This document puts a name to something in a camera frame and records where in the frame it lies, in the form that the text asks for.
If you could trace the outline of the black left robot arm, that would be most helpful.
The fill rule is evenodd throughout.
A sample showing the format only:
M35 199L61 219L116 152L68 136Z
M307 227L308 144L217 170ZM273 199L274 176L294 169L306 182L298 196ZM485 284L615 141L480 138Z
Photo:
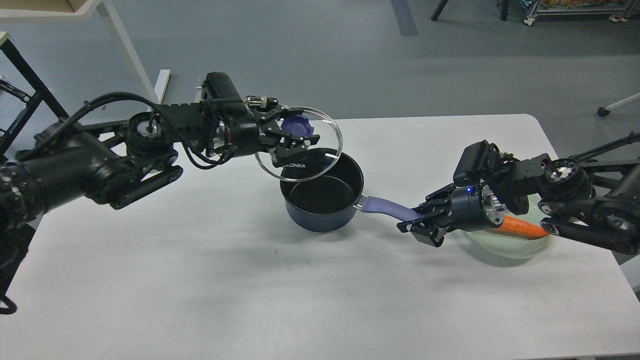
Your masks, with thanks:
M1 166L1 313L18 309L6 292L28 252L20 229L30 221L78 198L118 210L158 191L182 176L176 144L201 170L258 153L276 168L291 167L321 139L311 126L293 124L304 113L316 110L240 96L227 73L211 71L192 104L109 92L61 117L34 148Z

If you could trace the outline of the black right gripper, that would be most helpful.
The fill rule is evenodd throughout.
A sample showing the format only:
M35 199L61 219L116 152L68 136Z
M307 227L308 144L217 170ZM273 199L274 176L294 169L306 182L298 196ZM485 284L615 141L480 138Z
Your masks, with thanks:
M434 248L442 246L451 228L466 232L492 229L493 222L483 204L482 194L479 184L457 187L450 183L425 196L406 219L397 223L397 228Z

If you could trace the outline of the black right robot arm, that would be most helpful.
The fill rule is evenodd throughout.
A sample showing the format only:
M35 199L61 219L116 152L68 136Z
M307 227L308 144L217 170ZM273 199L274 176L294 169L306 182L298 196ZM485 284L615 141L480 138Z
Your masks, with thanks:
M639 141L638 133L587 152L553 160L547 153L519 160L486 140L467 146L453 182L428 194L415 215L397 224L419 242L438 248L447 233L498 230L506 225L503 206L514 215L540 197L546 233L624 255L639 253L637 159L595 161L595 157Z

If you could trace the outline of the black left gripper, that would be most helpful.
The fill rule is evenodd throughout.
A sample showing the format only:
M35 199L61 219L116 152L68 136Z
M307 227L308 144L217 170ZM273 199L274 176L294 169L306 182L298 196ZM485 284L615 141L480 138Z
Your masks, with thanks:
M288 107L272 96L246 96L247 107L227 107L225 125L228 128L226 157L247 157L267 153L275 167L285 167L295 157L309 150L320 141L320 135L297 136L288 131L267 131L265 139L260 135L279 120Z

